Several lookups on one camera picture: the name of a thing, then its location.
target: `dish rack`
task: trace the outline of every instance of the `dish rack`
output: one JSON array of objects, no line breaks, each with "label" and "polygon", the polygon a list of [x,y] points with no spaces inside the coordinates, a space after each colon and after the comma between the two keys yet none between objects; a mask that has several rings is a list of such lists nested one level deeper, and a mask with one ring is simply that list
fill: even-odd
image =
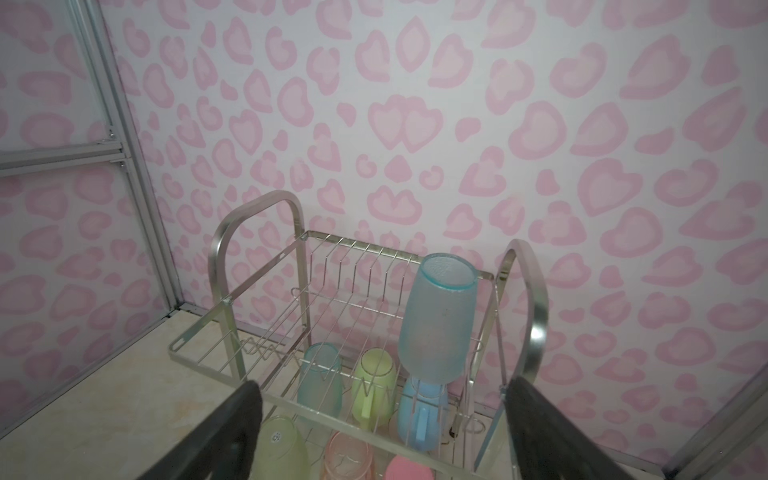
[{"label": "dish rack", "polygon": [[[281,201],[288,203],[293,215],[293,241],[230,290],[225,273],[225,256],[235,230],[245,220]],[[283,261],[290,263],[291,260],[296,264],[294,278],[297,285],[290,290],[287,306],[274,316],[266,328],[250,328],[252,334],[238,332],[233,310],[238,297],[253,289],[270,272],[276,271],[278,264]],[[401,396],[407,372],[397,361],[397,339],[410,283],[422,257],[331,233],[305,230],[301,204],[290,192],[271,191],[232,210],[221,221],[214,234],[208,263],[214,306],[179,335],[168,346],[168,352],[172,360],[233,387],[249,378],[256,380],[265,402],[272,405],[265,418],[280,409],[294,415],[294,418],[303,417],[327,431],[341,431],[368,442],[387,452],[390,457],[403,455],[453,478],[487,478],[483,462],[491,455],[485,453],[490,450],[491,444],[498,441],[498,431],[503,429],[495,427],[500,412],[497,412],[490,428],[478,420],[475,414],[475,381],[495,328],[501,367],[499,386],[508,382],[498,306],[516,260],[527,290],[528,317],[525,339],[512,375],[524,376],[531,383],[535,380],[547,337],[548,294],[530,245],[515,239],[507,246],[496,275],[487,271],[478,272],[478,305],[485,305],[484,299],[479,296],[487,293],[489,298],[485,310],[478,312],[475,319],[465,374],[450,385],[450,411],[447,415],[452,419],[449,419],[449,428],[446,427],[447,432],[444,432],[434,452],[420,452],[404,445],[396,429],[384,425],[387,422],[380,425],[377,421],[372,431],[359,428],[353,421],[352,403],[349,401],[356,396],[356,392],[351,392],[350,397],[350,389],[356,380],[354,372],[362,353],[374,346],[389,351],[395,359],[398,386],[396,391],[387,392],[387,395],[394,396],[396,402]],[[209,324],[214,320],[219,324],[220,334],[212,336],[210,331],[213,327]],[[338,418],[312,410],[296,400],[301,382],[300,365],[313,365],[311,359],[303,358],[303,351],[321,341],[333,342],[342,357],[341,370],[328,372],[343,378],[344,405]],[[483,433],[482,440],[478,439],[478,434]]]}]

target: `pink cup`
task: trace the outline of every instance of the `pink cup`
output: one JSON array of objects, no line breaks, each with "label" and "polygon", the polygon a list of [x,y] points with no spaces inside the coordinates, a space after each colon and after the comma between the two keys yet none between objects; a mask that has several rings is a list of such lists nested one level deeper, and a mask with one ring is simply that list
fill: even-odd
[{"label": "pink cup", "polygon": [[387,465],[384,480],[435,480],[429,467],[397,455]]}]

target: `beige marble surface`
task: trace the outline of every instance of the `beige marble surface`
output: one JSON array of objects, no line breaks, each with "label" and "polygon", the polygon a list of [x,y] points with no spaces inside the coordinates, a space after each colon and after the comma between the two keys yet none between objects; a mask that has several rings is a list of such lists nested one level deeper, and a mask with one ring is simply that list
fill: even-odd
[{"label": "beige marble surface", "polygon": [[[0,440],[2,477],[132,480],[139,476],[233,391],[168,357],[168,344],[197,318],[186,312],[174,314]],[[215,323],[205,329],[207,338],[220,336]],[[189,344],[184,349],[207,348]],[[218,369],[226,360],[222,347],[204,364]],[[266,367],[266,362],[257,366],[255,377]],[[312,458],[321,456],[320,447],[309,447]],[[494,479],[509,477],[508,458],[500,458]],[[638,480],[658,480],[627,469]]]}]

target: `cup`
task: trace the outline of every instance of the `cup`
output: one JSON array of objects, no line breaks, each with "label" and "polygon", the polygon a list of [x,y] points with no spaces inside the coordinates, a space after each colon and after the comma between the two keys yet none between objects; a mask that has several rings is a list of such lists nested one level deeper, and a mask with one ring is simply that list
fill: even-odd
[{"label": "cup", "polygon": [[460,377],[475,321],[478,273],[449,253],[427,255],[416,272],[398,340],[403,367],[423,382]]},{"label": "cup", "polygon": [[389,422],[395,410],[396,383],[395,362],[386,350],[366,350],[352,383],[352,414],[362,429],[373,430]]},{"label": "cup", "polygon": [[429,467],[397,455],[387,465],[384,480],[435,480],[435,474]]},{"label": "cup", "polygon": [[293,421],[278,415],[262,423],[251,480],[307,480],[309,477],[310,459]]},{"label": "cup", "polygon": [[320,480],[373,480],[373,447],[336,432],[326,445]]},{"label": "cup", "polygon": [[300,367],[298,402],[338,417],[344,392],[339,350],[331,343],[315,343],[304,353],[304,360]]},{"label": "cup", "polygon": [[428,452],[440,443],[448,418],[448,388],[411,376],[402,389],[397,411],[397,433],[414,449]]}]

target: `yellow-green mug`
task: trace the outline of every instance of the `yellow-green mug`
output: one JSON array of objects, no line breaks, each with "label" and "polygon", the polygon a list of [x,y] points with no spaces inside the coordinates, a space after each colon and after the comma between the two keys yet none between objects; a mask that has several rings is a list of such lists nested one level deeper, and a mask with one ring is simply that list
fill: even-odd
[{"label": "yellow-green mug", "polygon": [[352,414],[360,428],[373,430],[387,425],[395,409],[397,372],[395,362],[384,349],[368,349],[355,370]]}]

